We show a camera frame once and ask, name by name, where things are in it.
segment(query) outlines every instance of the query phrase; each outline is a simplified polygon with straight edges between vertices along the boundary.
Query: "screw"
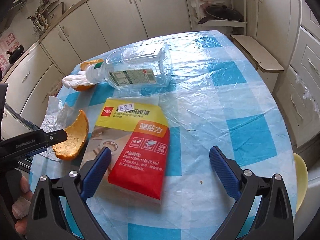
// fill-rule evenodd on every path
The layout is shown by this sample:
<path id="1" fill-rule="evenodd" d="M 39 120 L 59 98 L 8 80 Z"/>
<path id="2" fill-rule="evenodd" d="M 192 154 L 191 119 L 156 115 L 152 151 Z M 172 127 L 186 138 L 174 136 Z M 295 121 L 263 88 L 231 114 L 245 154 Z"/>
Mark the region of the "screw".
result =
<path id="1" fill-rule="evenodd" d="M 72 177 L 72 178 L 76 177 L 77 175 L 78 175 L 77 171 L 70 171 L 69 172 L 69 176 Z"/>
<path id="2" fill-rule="evenodd" d="M 276 179 L 276 180 L 281 180 L 281 179 L 282 179 L 282 177 L 281 177 L 281 175 L 280 175 L 280 174 L 275 174 L 275 179 Z"/>
<path id="3" fill-rule="evenodd" d="M 252 175 L 252 171 L 250 171 L 250 170 L 244 170 L 244 171 L 243 171 L 243 174 L 244 174 L 245 176 L 250 177 L 250 176 Z"/>
<path id="4" fill-rule="evenodd" d="M 47 175 L 42 175 L 41 177 L 40 177 L 40 181 L 45 181 L 47 179 Z"/>

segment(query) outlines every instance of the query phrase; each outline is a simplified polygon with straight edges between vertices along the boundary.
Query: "red and yellow package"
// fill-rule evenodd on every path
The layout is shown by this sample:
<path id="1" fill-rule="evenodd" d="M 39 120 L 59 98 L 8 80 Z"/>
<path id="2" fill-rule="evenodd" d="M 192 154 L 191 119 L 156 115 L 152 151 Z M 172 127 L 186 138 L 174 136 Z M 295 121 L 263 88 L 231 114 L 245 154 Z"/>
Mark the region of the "red and yellow package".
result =
<path id="1" fill-rule="evenodd" d="M 109 183 L 160 200 L 169 148 L 169 128 L 159 106 L 107 99 L 82 163 L 106 146 Z"/>

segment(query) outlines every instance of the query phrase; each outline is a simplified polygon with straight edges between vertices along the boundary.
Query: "blue gripper pad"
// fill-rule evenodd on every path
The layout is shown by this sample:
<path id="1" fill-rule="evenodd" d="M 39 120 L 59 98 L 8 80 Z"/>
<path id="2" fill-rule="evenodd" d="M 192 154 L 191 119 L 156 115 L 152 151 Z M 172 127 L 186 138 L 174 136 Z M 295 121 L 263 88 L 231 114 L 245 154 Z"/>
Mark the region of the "blue gripper pad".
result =
<path id="1" fill-rule="evenodd" d="M 241 196 L 240 181 L 219 151 L 220 149 L 217 146 L 213 146 L 210 149 L 209 159 L 211 167 L 216 171 L 228 195 L 237 201 Z"/>
<path id="2" fill-rule="evenodd" d="M 92 167 L 87 175 L 82 180 L 82 190 L 80 193 L 83 201 L 92 197 L 96 192 L 104 173 L 111 163 L 111 151 L 109 148 L 104 147 L 99 155 L 92 161 L 86 162 L 84 165 L 93 162 Z"/>

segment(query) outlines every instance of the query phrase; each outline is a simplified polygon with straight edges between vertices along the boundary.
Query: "clear plastic bottle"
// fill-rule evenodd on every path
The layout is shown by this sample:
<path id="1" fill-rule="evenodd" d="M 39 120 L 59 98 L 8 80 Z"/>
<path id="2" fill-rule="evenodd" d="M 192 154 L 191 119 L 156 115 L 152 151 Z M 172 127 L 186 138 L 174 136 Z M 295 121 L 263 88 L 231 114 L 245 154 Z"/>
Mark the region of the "clear plastic bottle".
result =
<path id="1" fill-rule="evenodd" d="M 172 63 L 167 43 L 154 43 L 112 52 L 101 63 L 86 70 L 90 83 L 108 82 L 112 87 L 137 86 L 166 87 L 172 73 Z"/>

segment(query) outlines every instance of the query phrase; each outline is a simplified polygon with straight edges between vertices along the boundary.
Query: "blue and white checkered tablecloth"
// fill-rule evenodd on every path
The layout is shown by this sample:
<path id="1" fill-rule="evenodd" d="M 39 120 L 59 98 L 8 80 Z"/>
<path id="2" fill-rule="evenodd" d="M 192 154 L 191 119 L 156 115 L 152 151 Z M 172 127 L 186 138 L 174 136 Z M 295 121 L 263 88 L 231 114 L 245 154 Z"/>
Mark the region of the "blue and white checkered tablecloth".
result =
<path id="1" fill-rule="evenodd" d="M 173 74 L 167 88 L 114 90 L 101 83 L 84 92 L 63 87 L 58 94 L 74 108 L 74 116 L 79 109 L 86 112 L 89 132 L 109 97 L 159 95 L 159 106 L 168 119 L 170 150 L 161 204 L 102 182 L 87 203 L 105 232 L 112 240 L 210 239 L 234 203 L 210 167 L 208 153 L 213 145 L 257 176 L 280 173 L 295 215 L 297 183 L 289 136 L 273 97 L 250 62 L 217 31 L 174 34 L 127 47 L 157 41 L 167 42 L 170 48 Z M 105 59 L 110 53 L 94 59 Z M 79 70 L 77 65 L 73 73 Z M 80 162 L 78 158 L 58 163 L 35 156 L 31 188 L 35 189 L 40 175 L 57 178 Z M 240 234 L 249 230 L 259 201 Z M 65 201 L 64 206 L 78 233 Z"/>

